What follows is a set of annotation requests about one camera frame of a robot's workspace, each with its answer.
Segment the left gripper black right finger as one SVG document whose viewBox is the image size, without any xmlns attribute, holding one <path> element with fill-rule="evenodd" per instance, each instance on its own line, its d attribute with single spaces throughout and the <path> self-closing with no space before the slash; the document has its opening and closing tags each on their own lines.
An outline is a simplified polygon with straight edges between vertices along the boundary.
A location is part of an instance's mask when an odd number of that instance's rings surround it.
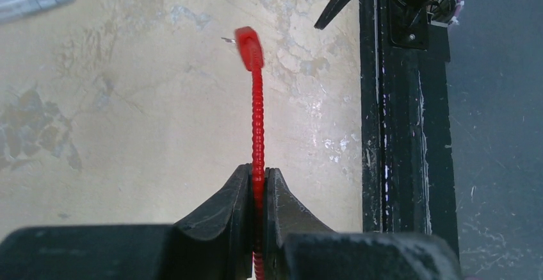
<svg viewBox="0 0 543 280">
<path fill-rule="evenodd" d="M 421 233 L 338 233 L 268 169 L 264 196 L 266 279 L 462 279 L 447 243 Z"/>
</svg>

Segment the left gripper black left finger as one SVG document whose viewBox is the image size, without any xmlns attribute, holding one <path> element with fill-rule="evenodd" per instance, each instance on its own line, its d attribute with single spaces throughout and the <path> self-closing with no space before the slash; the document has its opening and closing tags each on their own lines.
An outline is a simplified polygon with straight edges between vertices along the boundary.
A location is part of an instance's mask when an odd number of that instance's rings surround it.
<svg viewBox="0 0 543 280">
<path fill-rule="evenodd" d="M 252 167 L 173 224 L 25 227 L 1 242 L 2 279 L 247 279 Z"/>
</svg>

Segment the red cable lock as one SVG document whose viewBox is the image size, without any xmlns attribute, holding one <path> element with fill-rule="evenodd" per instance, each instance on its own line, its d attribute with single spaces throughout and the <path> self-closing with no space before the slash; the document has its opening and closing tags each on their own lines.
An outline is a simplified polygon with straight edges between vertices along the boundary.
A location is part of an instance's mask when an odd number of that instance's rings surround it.
<svg viewBox="0 0 543 280">
<path fill-rule="evenodd" d="M 256 31 L 245 26 L 234 31 L 236 46 L 246 70 L 252 76 L 252 188 L 255 207 L 253 262 L 256 279 L 264 279 L 263 204 L 264 204 L 264 97 L 263 49 Z"/>
</svg>

